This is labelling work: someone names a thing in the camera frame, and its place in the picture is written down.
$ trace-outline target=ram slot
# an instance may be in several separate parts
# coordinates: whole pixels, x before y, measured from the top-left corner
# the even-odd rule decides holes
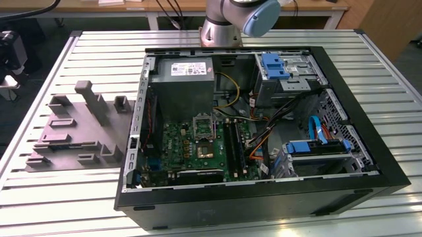
[[[236,155],[236,164],[237,164],[237,170],[240,171],[241,174],[245,174],[247,169],[245,169],[245,162],[244,162],[244,152],[243,152],[243,145],[241,145],[241,137],[240,137],[240,130],[237,123],[231,124],[231,129],[235,134],[235,139],[232,140],[233,142],[233,147],[235,147],[235,155]]]
[[[224,146],[225,146],[225,158],[228,165],[228,173],[231,177],[237,177],[237,167],[236,167],[236,155],[235,155],[235,147],[232,145],[233,133],[231,132],[229,123],[224,123],[223,125],[224,132]]]

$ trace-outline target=green motherboard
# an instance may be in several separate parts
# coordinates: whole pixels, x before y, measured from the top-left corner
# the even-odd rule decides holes
[[[245,121],[235,121],[235,123],[239,130],[239,141],[241,140],[239,146],[244,148],[244,143],[251,138],[248,124]],[[224,182],[259,179],[257,165],[255,161],[247,160],[248,157],[244,153],[239,155],[245,164],[244,169],[237,169],[233,174],[231,167],[233,167],[235,161],[228,160],[227,155],[233,147],[227,147],[224,126],[228,127],[228,121],[217,121],[213,125],[200,122],[194,127],[193,122],[164,124],[158,172],[150,176],[156,186],[166,186],[168,183],[162,179],[170,178],[172,173],[180,170],[223,170]],[[193,129],[196,132],[209,132],[208,127],[212,129],[213,139],[196,141]]]

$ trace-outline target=yellow cable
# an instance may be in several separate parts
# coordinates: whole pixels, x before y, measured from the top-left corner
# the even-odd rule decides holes
[[[216,72],[216,74],[221,74],[224,77],[227,77],[227,78],[231,80],[231,82],[235,84],[236,90],[237,90],[236,98],[233,99],[233,101],[231,101],[227,105],[214,106],[214,107],[213,107],[213,108],[216,108],[216,109],[220,109],[220,108],[225,108],[225,107],[231,106],[231,105],[239,100],[239,97],[240,97],[240,87],[239,87],[237,83],[235,82],[235,80],[233,80],[227,74],[220,73],[220,72]]]

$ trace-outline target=chip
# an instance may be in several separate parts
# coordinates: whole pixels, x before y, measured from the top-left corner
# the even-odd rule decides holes
[[[213,158],[212,142],[200,142],[196,145],[196,154],[198,159]]]

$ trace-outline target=aluminum workbench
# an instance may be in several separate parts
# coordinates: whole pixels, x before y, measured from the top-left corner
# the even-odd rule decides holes
[[[422,97],[365,35],[277,30],[244,46],[323,46],[411,185],[337,216],[145,232],[113,210],[118,168],[26,173],[52,95],[72,102],[77,80],[105,100],[134,99],[146,47],[198,46],[196,31],[82,32],[69,38],[0,161],[0,236],[389,236],[422,233]]]

